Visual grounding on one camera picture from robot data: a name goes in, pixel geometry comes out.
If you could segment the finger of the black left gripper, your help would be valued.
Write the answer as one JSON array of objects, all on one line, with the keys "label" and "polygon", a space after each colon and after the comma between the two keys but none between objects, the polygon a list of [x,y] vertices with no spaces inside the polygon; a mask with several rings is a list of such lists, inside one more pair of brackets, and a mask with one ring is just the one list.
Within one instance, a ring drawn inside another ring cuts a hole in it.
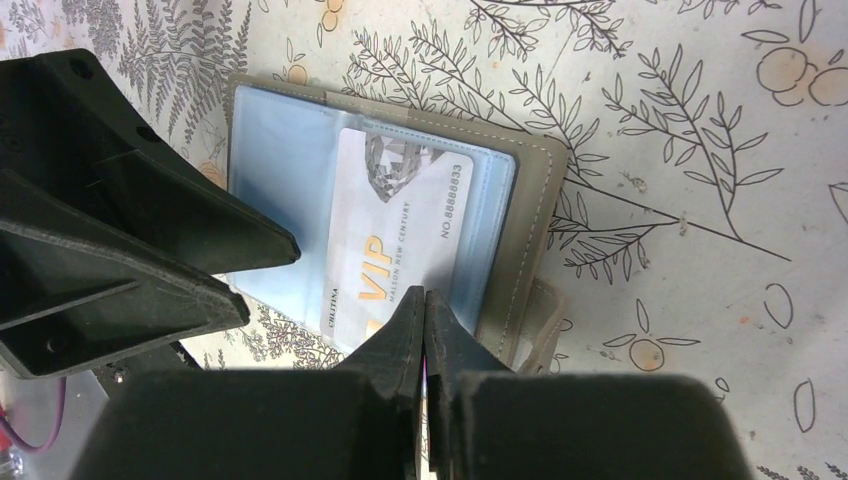
[{"label": "finger of the black left gripper", "polygon": [[71,375],[247,324],[221,281],[1,173],[1,366]]},{"label": "finger of the black left gripper", "polygon": [[301,255],[289,231],[165,142],[86,49],[2,62],[1,167],[208,274],[289,265]]}]

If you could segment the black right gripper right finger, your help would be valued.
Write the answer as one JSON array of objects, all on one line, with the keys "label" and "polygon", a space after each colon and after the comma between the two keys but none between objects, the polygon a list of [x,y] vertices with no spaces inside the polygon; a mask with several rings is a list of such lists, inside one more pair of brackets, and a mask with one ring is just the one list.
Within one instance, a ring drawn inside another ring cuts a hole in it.
[{"label": "black right gripper right finger", "polygon": [[520,374],[425,297],[429,468],[440,479],[748,479],[722,406],[679,375]]}]

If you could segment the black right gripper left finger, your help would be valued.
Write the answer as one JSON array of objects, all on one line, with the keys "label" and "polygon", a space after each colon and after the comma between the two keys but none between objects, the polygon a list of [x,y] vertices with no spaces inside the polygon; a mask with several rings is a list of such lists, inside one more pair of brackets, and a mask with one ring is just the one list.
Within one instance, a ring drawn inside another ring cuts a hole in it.
[{"label": "black right gripper left finger", "polygon": [[425,291],[337,366],[166,370],[111,398],[76,479],[415,479]]}]

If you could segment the white VIP card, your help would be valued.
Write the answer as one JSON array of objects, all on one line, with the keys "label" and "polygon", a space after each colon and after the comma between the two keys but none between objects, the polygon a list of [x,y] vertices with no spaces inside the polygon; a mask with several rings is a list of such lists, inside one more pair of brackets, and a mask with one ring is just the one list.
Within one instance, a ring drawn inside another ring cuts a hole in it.
[{"label": "white VIP card", "polygon": [[321,331],[352,351],[411,286],[450,289],[474,162],[373,132],[339,133]]}]

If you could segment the grey card holder wallet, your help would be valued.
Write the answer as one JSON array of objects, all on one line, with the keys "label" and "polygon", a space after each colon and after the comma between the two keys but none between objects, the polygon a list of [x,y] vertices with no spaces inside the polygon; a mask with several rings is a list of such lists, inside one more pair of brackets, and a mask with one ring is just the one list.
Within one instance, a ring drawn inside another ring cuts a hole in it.
[{"label": "grey card holder wallet", "polygon": [[236,289],[349,353],[421,285],[507,366],[549,369],[564,301],[536,273],[561,144],[247,75],[231,88],[228,190],[301,251],[231,272]]}]

